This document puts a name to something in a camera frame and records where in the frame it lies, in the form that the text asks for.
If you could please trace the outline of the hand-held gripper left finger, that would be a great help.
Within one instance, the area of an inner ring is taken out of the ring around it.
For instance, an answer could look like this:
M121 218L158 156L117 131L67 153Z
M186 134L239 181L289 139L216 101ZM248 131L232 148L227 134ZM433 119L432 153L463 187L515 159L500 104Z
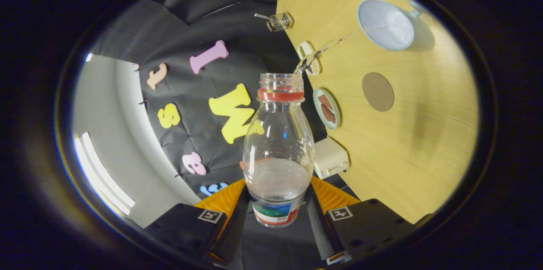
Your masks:
M176 204L145 231L192 258L230 264L242 237L249 203L246 181L241 179L195 206Z

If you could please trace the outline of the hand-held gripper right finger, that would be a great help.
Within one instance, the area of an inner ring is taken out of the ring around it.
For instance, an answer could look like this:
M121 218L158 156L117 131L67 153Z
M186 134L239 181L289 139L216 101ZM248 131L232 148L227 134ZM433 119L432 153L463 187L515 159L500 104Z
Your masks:
M320 258L329 266L392 251L418 229L380 200L361 201L317 177L305 201Z

